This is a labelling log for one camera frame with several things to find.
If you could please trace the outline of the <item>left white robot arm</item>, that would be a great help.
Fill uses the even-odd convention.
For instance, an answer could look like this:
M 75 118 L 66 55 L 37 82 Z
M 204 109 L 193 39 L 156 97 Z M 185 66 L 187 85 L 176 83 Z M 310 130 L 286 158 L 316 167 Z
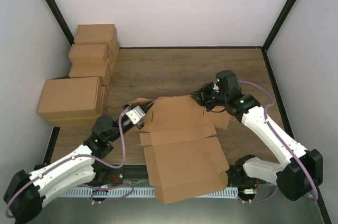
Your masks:
M 111 170 L 124 166 L 109 164 L 103 159 L 112 151 L 117 139 L 124 144 L 124 134 L 133 127 L 143 128 L 147 112 L 153 101 L 141 105 L 125 105 L 117 120 L 109 115 L 97 118 L 91 135 L 75 150 L 63 158 L 30 173 L 15 173 L 3 196 L 5 215 L 16 223 L 28 223 L 42 209 L 61 194 L 92 181 L 104 183 Z

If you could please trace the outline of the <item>black frame post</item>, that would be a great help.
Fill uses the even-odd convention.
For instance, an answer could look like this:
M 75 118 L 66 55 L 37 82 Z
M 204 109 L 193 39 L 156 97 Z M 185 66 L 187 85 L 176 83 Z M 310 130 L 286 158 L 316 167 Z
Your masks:
M 71 33 L 57 3 L 55 0 L 45 0 L 45 2 L 47 3 L 50 11 L 52 12 L 55 20 L 57 21 L 60 29 L 62 30 L 65 38 L 67 39 L 68 43 L 70 45 L 74 44 L 74 37 L 73 34 Z
M 263 46 L 262 46 L 262 50 L 264 52 L 267 52 L 270 48 L 270 46 L 272 45 L 274 39 L 276 38 L 279 30 L 281 29 L 282 25 L 284 24 L 284 22 L 287 19 L 287 16 L 289 15 L 289 13 L 291 12 L 293 6 L 295 5 L 297 0 L 286 0 L 282 10 L 280 11 L 272 29 L 270 30 Z

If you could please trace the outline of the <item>large front cardboard box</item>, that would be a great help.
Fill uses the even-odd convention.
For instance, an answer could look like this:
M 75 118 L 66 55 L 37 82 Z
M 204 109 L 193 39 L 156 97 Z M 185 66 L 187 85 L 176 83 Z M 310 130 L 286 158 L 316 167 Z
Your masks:
M 37 113 L 45 120 L 98 116 L 105 90 L 99 77 L 47 80 Z

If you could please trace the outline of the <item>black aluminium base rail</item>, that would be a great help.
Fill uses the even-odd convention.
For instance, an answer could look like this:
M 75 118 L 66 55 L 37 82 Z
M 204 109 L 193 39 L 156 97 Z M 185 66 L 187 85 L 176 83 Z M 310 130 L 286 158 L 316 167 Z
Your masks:
M 109 182 L 122 184 L 123 181 L 148 180 L 146 165 L 124 165 L 119 169 L 112 169 L 103 164 L 96 163 L 94 166 L 95 178 L 88 182 L 89 185 L 104 185 Z M 232 186 L 236 184 L 254 184 L 256 178 L 249 178 L 245 174 L 240 176 L 235 165 L 231 165 L 227 171 L 229 182 Z

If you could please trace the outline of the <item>right black frame post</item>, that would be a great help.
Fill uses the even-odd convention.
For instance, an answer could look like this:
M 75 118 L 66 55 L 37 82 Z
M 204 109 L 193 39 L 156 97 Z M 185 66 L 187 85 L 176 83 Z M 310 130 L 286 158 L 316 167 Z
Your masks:
M 274 39 L 276 38 L 279 30 L 281 29 L 282 25 L 284 24 L 284 22 L 287 19 L 287 16 L 289 15 L 289 13 L 291 12 L 293 6 L 295 5 L 297 0 L 286 0 L 282 10 L 280 11 L 272 29 L 270 30 L 263 46 L 262 46 L 262 50 L 264 52 L 267 52 L 270 48 L 270 46 L 272 45 Z

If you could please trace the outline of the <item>left black frame post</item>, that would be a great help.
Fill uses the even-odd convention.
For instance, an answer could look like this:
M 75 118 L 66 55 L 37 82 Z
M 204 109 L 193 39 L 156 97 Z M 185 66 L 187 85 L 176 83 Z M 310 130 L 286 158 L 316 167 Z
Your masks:
M 62 30 L 65 38 L 67 39 L 68 43 L 70 45 L 74 44 L 74 37 L 73 34 L 71 33 L 57 3 L 55 0 L 45 0 L 45 2 L 47 3 L 50 11 L 52 12 L 55 20 L 57 21 L 60 29 Z

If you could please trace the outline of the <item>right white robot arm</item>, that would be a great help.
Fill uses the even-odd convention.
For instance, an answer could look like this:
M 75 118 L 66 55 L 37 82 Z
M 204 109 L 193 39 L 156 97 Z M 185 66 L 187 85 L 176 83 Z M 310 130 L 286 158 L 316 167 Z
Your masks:
M 242 93 L 240 83 L 233 71 L 224 70 L 216 74 L 215 82 L 205 83 L 190 94 L 208 112 L 224 107 L 224 111 L 254 132 L 278 160 L 272 163 L 247 155 L 236 163 L 236 180 L 264 180 L 291 201 L 301 197 L 317 201 L 318 186 L 323 182 L 322 154 L 316 149 L 308 150 L 289 136 L 267 113 L 274 103 L 262 107 L 255 97 Z

